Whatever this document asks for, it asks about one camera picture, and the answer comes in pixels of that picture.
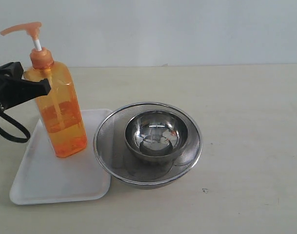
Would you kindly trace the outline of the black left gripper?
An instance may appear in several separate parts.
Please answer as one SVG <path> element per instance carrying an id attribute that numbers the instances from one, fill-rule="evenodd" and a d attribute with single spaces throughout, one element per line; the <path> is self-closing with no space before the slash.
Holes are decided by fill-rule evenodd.
<path id="1" fill-rule="evenodd" d="M 20 62 L 0 66 L 0 104 L 4 109 L 18 106 L 37 97 L 46 96 L 51 90 L 48 79 L 37 82 L 23 80 L 24 69 Z"/>

